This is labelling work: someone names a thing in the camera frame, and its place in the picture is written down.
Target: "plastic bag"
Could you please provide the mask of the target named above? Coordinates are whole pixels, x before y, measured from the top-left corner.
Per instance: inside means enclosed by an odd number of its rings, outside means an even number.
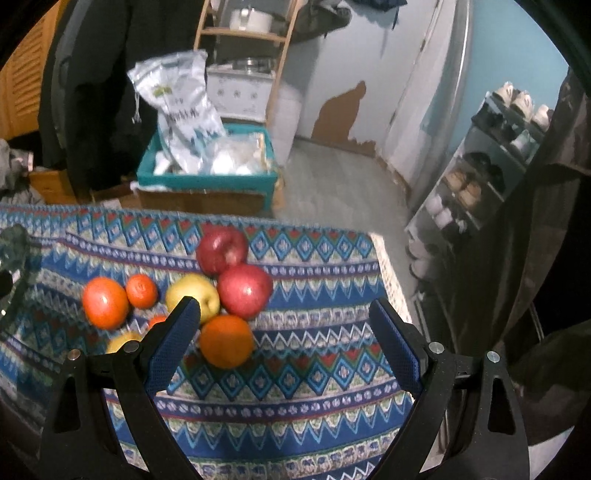
[[[207,145],[206,158],[211,175],[253,175],[268,171],[265,137],[261,133],[218,137]]]
[[[207,98],[204,50],[190,50],[139,62],[128,72],[135,91],[158,110],[164,154],[185,173],[203,169],[206,144],[226,131]]]

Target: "white sneaker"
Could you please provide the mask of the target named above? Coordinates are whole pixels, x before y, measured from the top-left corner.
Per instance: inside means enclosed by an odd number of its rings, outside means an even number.
[[[432,217],[436,216],[439,212],[444,209],[443,200],[441,195],[435,194],[425,202],[425,208]]]
[[[540,127],[540,130],[542,130],[542,132],[547,132],[550,128],[548,110],[550,109],[547,105],[541,105],[540,108],[538,108],[538,111],[535,113],[535,115],[531,118],[531,122]]]
[[[439,255],[439,247],[434,244],[424,244],[420,240],[408,241],[408,252],[413,258],[431,260]]]
[[[531,116],[534,114],[534,102],[531,99],[531,95],[524,90],[513,100],[511,108],[521,113],[529,122]]]
[[[411,273],[419,280],[436,280],[441,268],[438,260],[419,259],[410,264]]]
[[[513,84],[511,82],[505,82],[505,84],[492,92],[494,96],[503,100],[505,106],[509,106],[513,100]]]
[[[531,147],[531,137],[527,130],[523,130],[522,133],[509,144],[509,150],[522,158],[529,158]]]

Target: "blue wall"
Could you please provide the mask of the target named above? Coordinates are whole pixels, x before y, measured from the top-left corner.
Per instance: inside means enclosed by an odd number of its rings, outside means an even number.
[[[472,53],[450,150],[455,151],[487,91],[505,82],[527,90],[536,108],[554,108],[568,64],[515,0],[474,0]]]

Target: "rice bag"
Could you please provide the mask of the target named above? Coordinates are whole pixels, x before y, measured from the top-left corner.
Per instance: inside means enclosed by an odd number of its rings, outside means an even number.
[[[207,98],[204,50],[190,50],[138,62],[128,72],[135,91],[158,110],[164,154],[184,173],[203,170],[205,147],[226,131]]]

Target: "tangerine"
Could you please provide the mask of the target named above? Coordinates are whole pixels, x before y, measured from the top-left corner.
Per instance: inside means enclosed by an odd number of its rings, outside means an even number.
[[[148,330],[150,330],[157,323],[165,321],[167,318],[168,317],[166,315],[156,315],[156,317],[152,317],[152,319],[148,322]]]
[[[96,277],[87,283],[82,293],[82,307],[90,322],[104,330],[120,327],[129,312],[125,290],[107,277]]]
[[[158,300],[158,288],[156,283],[147,275],[138,273],[132,275],[125,286],[127,298],[137,309],[152,308]]]
[[[201,329],[199,346],[214,367],[231,369],[248,360],[255,339],[248,322],[235,315],[218,315]]]

